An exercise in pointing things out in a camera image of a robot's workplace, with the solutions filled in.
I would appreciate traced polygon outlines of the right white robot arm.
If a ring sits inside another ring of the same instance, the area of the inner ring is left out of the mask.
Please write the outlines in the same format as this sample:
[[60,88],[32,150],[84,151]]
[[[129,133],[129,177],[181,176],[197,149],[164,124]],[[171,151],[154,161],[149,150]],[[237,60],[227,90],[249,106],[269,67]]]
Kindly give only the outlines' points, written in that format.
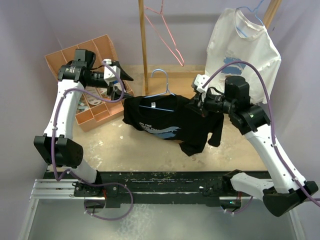
[[272,135],[272,125],[266,112],[251,104],[250,85],[241,76],[229,76],[224,92],[212,94],[206,85],[207,75],[198,74],[191,86],[195,96],[188,108],[207,116],[222,113],[254,147],[270,175],[269,180],[259,179],[234,170],[222,177],[222,190],[228,196],[237,192],[261,200],[267,210],[280,217],[307,200],[318,191],[314,181],[307,181],[292,164],[281,144]]

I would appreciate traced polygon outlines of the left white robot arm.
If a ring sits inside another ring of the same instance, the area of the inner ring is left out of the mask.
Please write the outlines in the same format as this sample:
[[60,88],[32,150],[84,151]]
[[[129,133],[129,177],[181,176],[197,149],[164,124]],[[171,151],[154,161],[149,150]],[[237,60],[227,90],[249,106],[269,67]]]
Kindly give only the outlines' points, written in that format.
[[95,96],[103,102],[120,102],[126,94],[124,82],[131,81],[120,63],[112,59],[101,62],[104,70],[94,70],[96,54],[87,49],[76,49],[74,59],[62,65],[57,74],[57,95],[49,123],[42,135],[35,136],[33,144],[47,165],[52,166],[54,178],[61,181],[65,175],[76,178],[91,196],[101,194],[107,184],[101,174],[84,159],[83,147],[73,140],[73,124],[78,103],[86,87],[105,88],[109,99]]

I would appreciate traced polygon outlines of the black t-shirt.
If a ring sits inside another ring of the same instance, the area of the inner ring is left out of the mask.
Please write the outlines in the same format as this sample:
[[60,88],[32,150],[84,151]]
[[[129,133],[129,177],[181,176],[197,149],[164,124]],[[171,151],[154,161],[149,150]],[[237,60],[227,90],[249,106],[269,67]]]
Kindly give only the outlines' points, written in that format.
[[179,142],[187,156],[201,153],[206,144],[221,144],[224,115],[196,113],[187,105],[190,100],[181,95],[137,96],[123,102],[123,122],[138,131],[145,131],[166,141]]

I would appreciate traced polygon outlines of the blue wire hanger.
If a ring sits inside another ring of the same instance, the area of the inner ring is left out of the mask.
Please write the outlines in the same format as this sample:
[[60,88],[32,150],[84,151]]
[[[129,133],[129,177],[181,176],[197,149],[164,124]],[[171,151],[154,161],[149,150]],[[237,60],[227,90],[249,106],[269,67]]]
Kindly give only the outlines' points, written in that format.
[[[147,95],[147,85],[148,85],[148,81],[145,79],[144,80],[144,92],[145,92],[145,96],[144,98],[153,98],[153,97],[158,97],[158,96],[164,96],[166,94],[170,94],[172,96],[175,96],[174,93],[172,93],[169,89],[169,76],[167,74],[166,71],[164,71],[163,69],[160,69],[160,68],[157,68],[157,69],[154,69],[152,72],[151,72],[151,75],[150,77],[152,78],[154,76],[154,74],[156,72],[161,72],[165,75],[165,92],[161,92],[161,93],[157,93],[157,94],[154,94],[154,95]],[[146,105],[139,105],[139,107],[141,108],[145,108],[145,109],[151,109],[151,110],[159,110],[159,111],[165,111],[165,112],[174,112],[174,110],[172,109],[165,109],[165,108],[159,108],[156,106],[155,103],[151,104],[151,106],[146,106]]]

